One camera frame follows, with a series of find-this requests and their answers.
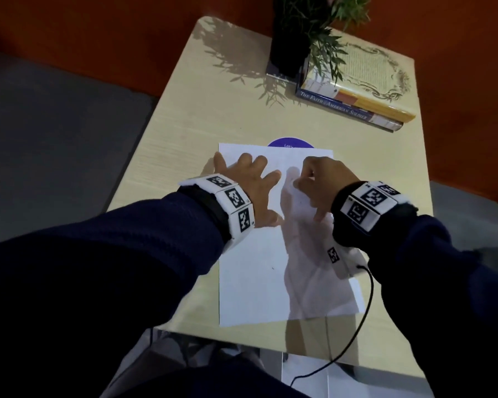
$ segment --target stack of books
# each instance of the stack of books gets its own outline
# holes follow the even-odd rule
[[[413,120],[419,106],[413,59],[336,32],[348,53],[339,55],[343,80],[332,80],[325,65],[320,74],[308,57],[296,95],[392,132]]]

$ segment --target navy sweatshirt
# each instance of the navy sweatshirt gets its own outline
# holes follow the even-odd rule
[[[498,390],[498,274],[452,247],[436,219],[394,217],[368,241],[343,227],[334,237],[369,254],[385,307],[436,396]],[[0,395],[99,396],[223,246],[208,214],[182,193],[0,243]],[[301,395],[249,363],[226,363],[124,395]]]

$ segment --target black plant pot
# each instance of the black plant pot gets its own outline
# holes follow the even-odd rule
[[[310,39],[304,33],[273,31],[269,59],[281,74],[295,78],[310,52]]]

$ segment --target book spine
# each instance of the book spine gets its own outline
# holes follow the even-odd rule
[[[350,106],[348,104],[340,102],[339,100],[327,98],[325,96],[318,95],[317,93],[306,91],[300,86],[297,87],[297,92],[295,93],[295,95],[298,98],[309,100],[311,102],[326,106],[328,108],[331,108],[332,110],[336,110],[340,113],[357,118],[359,120],[384,127],[385,129],[392,132],[399,130],[403,126],[403,123],[401,121],[393,120],[380,114],[372,113],[367,110]]]

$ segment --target orange wall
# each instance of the orange wall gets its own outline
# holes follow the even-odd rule
[[[271,34],[271,0],[0,0],[0,51],[160,95],[202,15]],[[498,199],[498,0],[370,15],[358,36],[415,58],[431,179]]]

